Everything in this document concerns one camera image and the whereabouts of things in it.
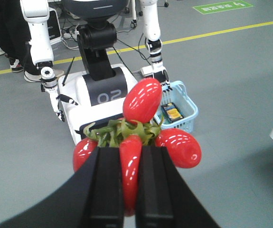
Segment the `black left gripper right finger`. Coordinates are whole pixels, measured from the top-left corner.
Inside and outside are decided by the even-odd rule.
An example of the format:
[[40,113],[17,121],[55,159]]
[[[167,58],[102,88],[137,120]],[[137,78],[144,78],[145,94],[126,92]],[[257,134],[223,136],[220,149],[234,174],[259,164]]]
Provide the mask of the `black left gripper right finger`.
[[139,167],[138,228],[217,228],[165,147],[144,146]]

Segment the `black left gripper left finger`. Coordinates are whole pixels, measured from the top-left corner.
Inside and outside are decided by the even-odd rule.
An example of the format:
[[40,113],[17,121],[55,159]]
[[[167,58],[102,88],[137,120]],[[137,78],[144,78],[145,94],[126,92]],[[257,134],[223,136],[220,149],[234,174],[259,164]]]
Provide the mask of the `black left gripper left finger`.
[[102,147],[55,192],[0,228],[122,228],[123,209],[119,150]]

